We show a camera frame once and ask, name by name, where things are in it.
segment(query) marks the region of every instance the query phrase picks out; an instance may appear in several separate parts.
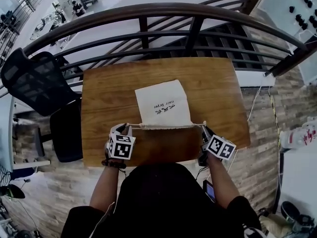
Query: cloth bag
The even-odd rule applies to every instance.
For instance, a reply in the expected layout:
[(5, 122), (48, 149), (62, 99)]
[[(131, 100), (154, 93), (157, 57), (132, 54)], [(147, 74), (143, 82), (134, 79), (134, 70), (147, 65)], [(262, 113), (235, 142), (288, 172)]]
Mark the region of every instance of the cloth bag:
[(186, 93), (179, 80), (135, 90), (142, 129), (193, 127)]

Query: wrist strap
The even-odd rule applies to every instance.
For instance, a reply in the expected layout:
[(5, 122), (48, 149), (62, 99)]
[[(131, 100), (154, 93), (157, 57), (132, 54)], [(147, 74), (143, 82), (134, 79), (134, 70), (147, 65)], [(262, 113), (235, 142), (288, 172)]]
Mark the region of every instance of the wrist strap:
[(118, 169), (125, 169), (127, 167), (127, 165), (124, 163), (112, 162), (112, 161), (109, 161), (109, 159), (101, 161), (101, 164), (103, 166), (113, 167), (113, 168), (118, 168)]

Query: person in black clothing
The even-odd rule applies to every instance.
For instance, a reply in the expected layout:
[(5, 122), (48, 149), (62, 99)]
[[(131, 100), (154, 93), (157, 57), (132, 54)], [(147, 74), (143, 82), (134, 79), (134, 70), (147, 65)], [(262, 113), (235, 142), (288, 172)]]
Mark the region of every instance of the person in black clothing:
[(81, 16), (81, 15), (84, 15), (85, 14), (85, 10), (83, 8), (83, 6), (76, 2), (76, 1), (73, 1), (73, 11), (76, 13), (77, 17)]
[(209, 154), (208, 165), (216, 203), (191, 173), (176, 163), (135, 168), (123, 181), (117, 199), (119, 169), (107, 166), (90, 206), (70, 210), (61, 238), (158, 236), (176, 232), (215, 238), (265, 237), (259, 231), (261, 225), (255, 211), (240, 196), (222, 162)]

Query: wooden table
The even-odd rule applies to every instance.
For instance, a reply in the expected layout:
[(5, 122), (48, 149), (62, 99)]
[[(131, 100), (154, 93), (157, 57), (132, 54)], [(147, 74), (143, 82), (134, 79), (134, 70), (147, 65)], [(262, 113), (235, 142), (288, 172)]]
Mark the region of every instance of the wooden table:
[[(217, 135), (237, 145), (250, 145), (242, 94), (230, 59), (170, 58), (108, 65), (86, 70), (81, 132), (84, 164), (98, 167), (105, 159), (110, 129), (119, 123), (141, 123), (135, 89), (178, 79), (188, 100), (193, 123), (207, 121)], [(197, 158), (198, 127), (134, 130), (136, 144), (128, 166), (180, 162)]]

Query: wood plank flooring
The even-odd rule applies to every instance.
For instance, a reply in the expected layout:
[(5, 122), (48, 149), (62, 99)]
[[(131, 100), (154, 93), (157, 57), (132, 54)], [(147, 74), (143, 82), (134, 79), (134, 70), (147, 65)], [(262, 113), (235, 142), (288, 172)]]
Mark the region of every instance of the wood plank flooring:
[[(247, 115), (256, 92), (257, 89), (242, 90)], [(304, 123), (307, 116), (317, 116), (317, 90), (315, 87), (303, 86), (298, 68), (277, 78), (276, 85), (271, 88), (270, 93), (274, 98), (281, 129), (294, 128)], [(35, 124), (20, 125), (16, 128), (18, 140), (13, 145), (16, 162), (26, 157), (37, 157), (33, 130), (38, 125), (42, 134), (49, 132), (49, 118), (43, 118), (36, 113), (21, 117), (31, 119)], [(249, 199), (255, 210), (259, 210), (273, 204), (278, 178), (277, 132), (268, 89), (262, 89), (257, 98), (249, 120), (249, 128), (251, 146), (238, 151), (229, 174), (240, 193)], [(31, 176), (31, 182), (23, 186), (26, 198), (10, 200), (3, 197), (2, 200), (19, 229), (35, 229), (22, 204), (34, 219), (43, 237), (56, 238), (60, 236), (69, 209), (89, 204), (102, 168), (85, 168), (82, 161), (60, 163), (51, 142), (45, 143), (44, 148), (52, 164), (39, 168), (39, 172)], [(224, 164), (228, 168), (230, 163), (231, 160)], [(196, 161), (183, 164), (194, 176), (197, 175), (200, 168)], [(127, 173), (129, 174), (132, 169), (127, 168)], [(208, 171), (200, 174), (198, 183), (202, 184), (208, 175)], [(120, 173), (119, 184), (123, 179), (124, 175)], [(23, 185), (23, 181), (12, 183)]]

